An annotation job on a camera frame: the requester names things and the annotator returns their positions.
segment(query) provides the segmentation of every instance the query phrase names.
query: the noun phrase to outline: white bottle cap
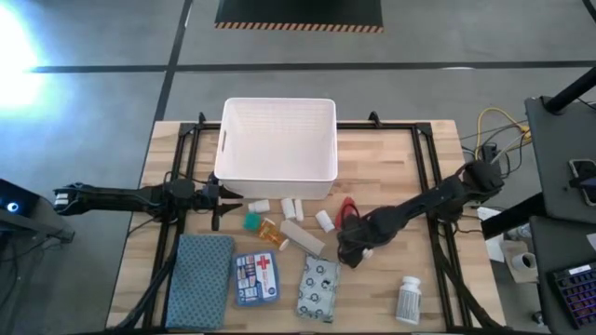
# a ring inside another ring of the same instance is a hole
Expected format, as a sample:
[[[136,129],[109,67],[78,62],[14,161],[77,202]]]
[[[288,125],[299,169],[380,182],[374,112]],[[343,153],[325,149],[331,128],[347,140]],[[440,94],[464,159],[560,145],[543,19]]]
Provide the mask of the white bottle cap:
[[[362,258],[368,260],[370,257],[373,256],[374,251],[372,249],[365,248],[362,250]]]
[[[279,251],[283,251],[290,243],[289,239],[286,239],[285,241],[281,242],[281,245],[279,246]]]
[[[410,275],[405,275],[403,279],[401,279],[401,281],[403,282],[403,284],[412,284],[415,286],[418,286],[420,285],[420,283],[422,283],[420,279]]]
[[[317,213],[317,215],[315,215],[315,218],[317,218],[318,224],[320,224],[320,227],[323,228],[325,233],[328,233],[335,228],[333,226],[332,219],[329,217],[329,214],[327,214],[327,211],[325,211],[325,209]]]
[[[286,220],[296,219],[296,211],[294,210],[294,204],[290,198],[281,200],[281,209],[283,210],[283,215],[286,217]]]
[[[302,210],[302,200],[294,199],[294,207],[296,209],[296,220],[302,222],[305,220],[305,213]]]
[[[259,200],[249,204],[250,213],[265,213],[269,211],[269,200]]]

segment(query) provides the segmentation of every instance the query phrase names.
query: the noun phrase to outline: white box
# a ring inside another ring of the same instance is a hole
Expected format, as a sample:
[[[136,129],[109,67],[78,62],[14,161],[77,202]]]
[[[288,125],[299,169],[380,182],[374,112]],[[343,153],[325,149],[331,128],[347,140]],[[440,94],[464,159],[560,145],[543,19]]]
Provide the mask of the white box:
[[[335,102],[228,99],[215,176],[246,198],[325,198],[337,178]]]

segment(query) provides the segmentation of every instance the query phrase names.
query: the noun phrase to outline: white cylinder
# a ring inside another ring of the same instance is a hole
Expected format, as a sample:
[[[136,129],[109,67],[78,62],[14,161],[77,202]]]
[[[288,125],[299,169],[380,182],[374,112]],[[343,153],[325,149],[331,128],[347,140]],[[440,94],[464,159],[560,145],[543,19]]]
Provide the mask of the white cylinder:
[[[523,252],[511,259],[511,264],[518,271],[534,270],[536,268],[536,256],[531,252]]]
[[[249,212],[250,213],[265,213],[266,211],[271,210],[269,207],[269,200],[259,200],[249,204]]]
[[[283,210],[283,215],[286,217],[286,220],[296,219],[296,211],[294,210],[294,204],[290,198],[281,200],[281,209]]]
[[[305,213],[302,210],[302,200],[294,199],[294,209],[296,209],[296,220],[302,222],[305,220]]]
[[[327,211],[325,211],[325,209],[317,213],[317,215],[315,215],[315,218],[317,218],[318,224],[320,224],[320,227],[323,228],[325,233],[328,233],[335,228],[333,226],[332,219],[329,217],[329,214],[327,214]]]
[[[406,275],[402,281],[395,318],[407,324],[418,325],[420,322],[420,298],[422,297],[422,292],[418,287],[420,279]]]

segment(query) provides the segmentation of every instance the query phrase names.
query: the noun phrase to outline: black mat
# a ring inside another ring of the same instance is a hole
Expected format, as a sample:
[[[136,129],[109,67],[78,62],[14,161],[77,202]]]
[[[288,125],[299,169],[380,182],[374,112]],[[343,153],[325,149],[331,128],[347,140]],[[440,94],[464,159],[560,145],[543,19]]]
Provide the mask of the black mat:
[[[382,33],[381,0],[220,0],[215,28]]]

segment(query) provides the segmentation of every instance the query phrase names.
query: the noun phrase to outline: gray towel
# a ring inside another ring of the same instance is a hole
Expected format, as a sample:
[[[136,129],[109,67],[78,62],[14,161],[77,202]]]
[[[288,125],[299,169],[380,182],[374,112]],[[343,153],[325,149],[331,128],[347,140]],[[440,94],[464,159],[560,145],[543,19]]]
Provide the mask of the gray towel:
[[[222,326],[233,250],[231,236],[180,236],[166,328],[200,331]]]

